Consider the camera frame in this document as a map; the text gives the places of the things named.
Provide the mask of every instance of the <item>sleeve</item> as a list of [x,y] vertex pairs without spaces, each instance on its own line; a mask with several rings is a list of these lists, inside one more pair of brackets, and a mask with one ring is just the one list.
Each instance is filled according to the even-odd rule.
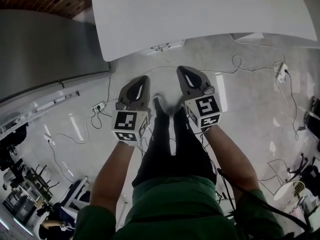
[[[251,190],[250,193],[267,202],[260,189]],[[277,239],[284,236],[273,213],[247,194],[243,194],[237,202],[234,219],[244,232],[256,238]]]
[[73,240],[109,240],[116,232],[116,218],[108,209],[89,205],[76,218]]

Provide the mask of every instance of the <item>electrical outlet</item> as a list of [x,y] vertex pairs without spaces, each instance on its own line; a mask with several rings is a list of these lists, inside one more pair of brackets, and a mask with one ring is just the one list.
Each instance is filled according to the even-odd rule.
[[284,83],[286,81],[286,70],[288,70],[288,66],[282,62],[275,76],[280,83]]
[[95,114],[98,114],[99,113],[99,110],[102,111],[104,110],[106,107],[105,103],[104,102],[100,102],[99,104],[95,105],[92,107],[92,112],[95,113]]

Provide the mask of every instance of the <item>concrete floor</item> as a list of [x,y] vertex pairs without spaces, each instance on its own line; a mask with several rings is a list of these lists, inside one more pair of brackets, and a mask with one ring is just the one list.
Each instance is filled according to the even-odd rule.
[[[303,118],[310,106],[311,97],[320,94],[318,70],[320,51],[288,47],[277,36],[271,36],[263,40],[263,43],[280,47],[285,54],[288,71],[292,77],[293,96],[298,106],[295,121],[297,129],[304,125]],[[231,73],[235,70],[232,64],[234,55],[242,57],[241,67],[248,70],[271,68],[274,62],[283,60],[279,50],[238,44],[228,35],[188,39],[183,48],[153,55],[132,54],[113,61],[111,63],[113,74],[109,90],[110,100],[116,98],[117,93],[127,81],[158,68],[147,74],[151,80],[151,96],[161,92],[169,104],[174,104],[182,93],[176,70],[173,68],[185,65],[203,71]],[[300,162],[301,152],[309,157],[313,155],[316,141],[308,131],[299,132],[299,139],[295,140],[292,126],[295,105],[291,98],[289,78],[285,83],[280,84],[284,98],[274,81],[271,70],[238,71],[235,74],[205,73],[215,87],[217,87],[217,76],[222,76],[227,111],[222,115],[220,127],[247,155],[256,169],[259,179],[266,179],[274,175],[267,164],[271,160],[284,159],[288,166],[292,166]],[[53,152],[44,139],[43,134],[46,132],[44,125],[47,126],[51,135],[64,133],[80,141],[71,121],[71,117],[73,117],[80,134],[86,140],[86,119],[92,116],[92,106],[107,100],[108,83],[108,78],[102,79],[99,83],[83,91],[80,97],[61,104],[30,123],[27,128],[26,140],[18,146],[18,152],[27,164],[33,168],[38,164],[47,165],[46,171],[52,183],[60,182],[59,187],[52,189],[57,201],[63,196],[70,183],[62,176],[59,167],[54,162]],[[114,108],[114,103],[111,102],[104,112],[110,114]],[[53,148],[56,160],[71,181],[88,176],[89,182],[92,183],[117,143],[110,131],[111,119],[104,115],[100,115],[100,119],[102,121],[101,129],[94,129],[88,122],[90,132],[88,144],[78,145],[64,136],[57,136],[54,139]],[[93,122],[95,125],[99,125],[96,118]],[[170,126],[170,134],[172,138],[175,138],[172,126]],[[150,131],[147,130],[145,137],[149,140],[150,136]],[[174,141],[170,144],[174,152]],[[146,144],[143,145],[143,149],[147,150]],[[207,150],[213,161],[216,162],[212,149],[208,147]],[[129,207],[133,191],[131,182],[137,174],[141,159],[141,152],[136,148],[123,188],[123,195],[129,203]],[[281,161],[275,161],[273,164],[276,171],[285,178],[287,174],[284,164]],[[274,192],[280,187],[276,179],[266,182],[266,185]],[[261,189],[267,199],[271,200],[271,194],[263,186]],[[217,190],[219,192],[224,190],[220,177],[217,182]]]

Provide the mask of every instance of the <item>black pants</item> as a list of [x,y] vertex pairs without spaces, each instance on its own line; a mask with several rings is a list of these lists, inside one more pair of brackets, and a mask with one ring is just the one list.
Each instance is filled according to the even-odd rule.
[[157,114],[149,147],[132,186],[135,188],[147,180],[158,177],[192,175],[207,178],[216,184],[217,176],[213,172],[211,159],[191,129],[183,108],[173,117],[176,153],[171,155],[169,120],[168,115]]

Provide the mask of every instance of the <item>green shirt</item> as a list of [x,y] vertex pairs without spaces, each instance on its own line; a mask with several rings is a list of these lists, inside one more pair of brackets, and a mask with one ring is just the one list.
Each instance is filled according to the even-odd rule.
[[[252,194],[265,200],[261,190]],[[133,190],[133,206],[116,232],[116,219],[106,208],[87,206],[77,216],[73,240],[246,239],[246,234],[276,239],[284,235],[273,214],[242,195],[235,218],[223,216],[215,185],[198,176],[150,179]]]

